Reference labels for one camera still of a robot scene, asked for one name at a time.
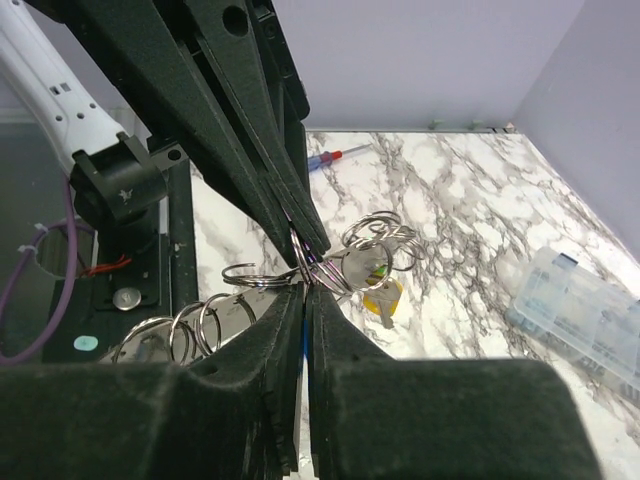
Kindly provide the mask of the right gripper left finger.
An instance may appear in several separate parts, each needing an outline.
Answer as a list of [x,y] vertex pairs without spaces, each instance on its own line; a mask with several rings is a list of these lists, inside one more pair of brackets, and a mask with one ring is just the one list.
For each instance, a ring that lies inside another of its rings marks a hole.
[[5,479],[280,479],[298,466],[305,290],[283,288],[212,356],[8,367]]

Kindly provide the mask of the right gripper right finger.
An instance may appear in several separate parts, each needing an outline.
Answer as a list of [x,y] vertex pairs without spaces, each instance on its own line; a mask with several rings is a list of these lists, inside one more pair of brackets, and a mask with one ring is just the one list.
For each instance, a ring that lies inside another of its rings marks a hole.
[[322,479],[598,479],[571,393],[528,359],[396,360],[333,295],[307,296],[311,455]]

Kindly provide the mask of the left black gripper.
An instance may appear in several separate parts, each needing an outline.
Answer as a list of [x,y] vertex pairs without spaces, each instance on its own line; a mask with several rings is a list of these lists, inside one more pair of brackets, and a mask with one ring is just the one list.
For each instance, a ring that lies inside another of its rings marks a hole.
[[53,1],[149,131],[286,260],[330,242],[310,194],[307,94],[272,1]]

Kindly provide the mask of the yellow tagged key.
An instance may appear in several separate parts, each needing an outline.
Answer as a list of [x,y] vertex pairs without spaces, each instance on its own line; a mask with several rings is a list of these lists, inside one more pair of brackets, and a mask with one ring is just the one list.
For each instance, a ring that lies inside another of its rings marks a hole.
[[395,279],[387,279],[380,288],[369,290],[363,296],[364,306],[380,317],[385,329],[393,329],[393,315],[402,296],[403,288]]

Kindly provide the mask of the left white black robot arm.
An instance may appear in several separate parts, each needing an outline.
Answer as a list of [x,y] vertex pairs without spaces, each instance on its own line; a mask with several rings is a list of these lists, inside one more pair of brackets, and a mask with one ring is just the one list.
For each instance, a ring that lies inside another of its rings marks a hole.
[[[64,25],[150,132],[91,96],[33,19]],[[288,265],[330,242],[311,199],[310,106],[270,1],[5,1],[1,71],[34,115],[79,215],[119,252],[145,246],[167,171],[188,160]]]

